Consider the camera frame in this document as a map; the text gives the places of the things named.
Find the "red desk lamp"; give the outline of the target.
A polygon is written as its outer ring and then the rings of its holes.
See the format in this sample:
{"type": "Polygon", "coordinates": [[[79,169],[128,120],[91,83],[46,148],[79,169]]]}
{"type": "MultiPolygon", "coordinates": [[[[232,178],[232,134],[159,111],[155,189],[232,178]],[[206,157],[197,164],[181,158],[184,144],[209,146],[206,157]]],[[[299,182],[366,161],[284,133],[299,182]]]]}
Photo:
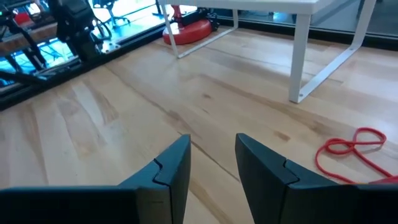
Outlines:
{"type": "Polygon", "coordinates": [[[176,45],[192,44],[208,37],[218,30],[217,15],[210,9],[198,7],[195,11],[182,14],[180,6],[172,5],[172,35],[176,45]]]}

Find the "white perforated metal shelf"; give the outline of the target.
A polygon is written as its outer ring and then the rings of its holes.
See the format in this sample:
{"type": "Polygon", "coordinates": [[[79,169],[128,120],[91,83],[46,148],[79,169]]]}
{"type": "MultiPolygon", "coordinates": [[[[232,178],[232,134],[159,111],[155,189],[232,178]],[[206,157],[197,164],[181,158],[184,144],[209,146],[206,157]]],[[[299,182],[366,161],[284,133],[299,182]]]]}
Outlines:
{"type": "Polygon", "coordinates": [[[236,30],[238,25],[239,10],[274,10],[296,14],[296,24],[294,32],[294,44],[292,52],[292,64],[289,78],[289,100],[293,103],[300,103],[311,92],[323,83],[340,65],[348,60],[363,44],[369,22],[377,0],[364,0],[364,5],[360,13],[359,21],[354,33],[351,45],[330,62],[323,70],[316,74],[304,86],[301,85],[303,66],[305,61],[305,51],[310,30],[310,19],[313,14],[329,6],[334,0],[158,0],[164,15],[166,29],[174,55],[183,58],[190,53],[214,42],[215,40],[236,30]],[[233,11],[233,27],[228,29],[193,48],[179,53],[177,44],[172,35],[169,17],[166,12],[166,5],[185,5],[205,8],[221,8],[233,11]]]}

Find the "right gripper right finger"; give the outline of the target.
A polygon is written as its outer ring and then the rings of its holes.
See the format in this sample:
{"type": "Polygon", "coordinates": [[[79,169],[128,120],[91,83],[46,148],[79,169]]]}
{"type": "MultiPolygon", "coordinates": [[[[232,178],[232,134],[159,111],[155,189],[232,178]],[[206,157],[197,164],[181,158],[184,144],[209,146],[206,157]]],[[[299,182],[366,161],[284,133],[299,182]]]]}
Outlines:
{"type": "Polygon", "coordinates": [[[235,153],[255,224],[398,224],[398,184],[337,184],[243,133],[235,153]]]}

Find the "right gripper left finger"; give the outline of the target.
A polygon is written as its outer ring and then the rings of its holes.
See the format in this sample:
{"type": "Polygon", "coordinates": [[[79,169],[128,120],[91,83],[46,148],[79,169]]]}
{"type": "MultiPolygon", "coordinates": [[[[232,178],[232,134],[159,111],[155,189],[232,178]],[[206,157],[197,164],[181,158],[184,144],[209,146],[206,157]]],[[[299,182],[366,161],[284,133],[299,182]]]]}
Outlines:
{"type": "Polygon", "coordinates": [[[0,224],[183,224],[190,135],[118,185],[0,190],[0,224]]]}

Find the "black office chair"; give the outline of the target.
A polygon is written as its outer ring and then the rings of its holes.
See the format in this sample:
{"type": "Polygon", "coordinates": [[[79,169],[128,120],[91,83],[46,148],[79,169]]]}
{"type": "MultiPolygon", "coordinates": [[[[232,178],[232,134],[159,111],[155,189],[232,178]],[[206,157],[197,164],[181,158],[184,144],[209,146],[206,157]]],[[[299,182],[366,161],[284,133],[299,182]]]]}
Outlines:
{"type": "Polygon", "coordinates": [[[98,21],[110,25],[113,29],[130,24],[131,21],[123,16],[116,16],[113,12],[114,5],[118,0],[90,0],[95,17],[98,21]]]}

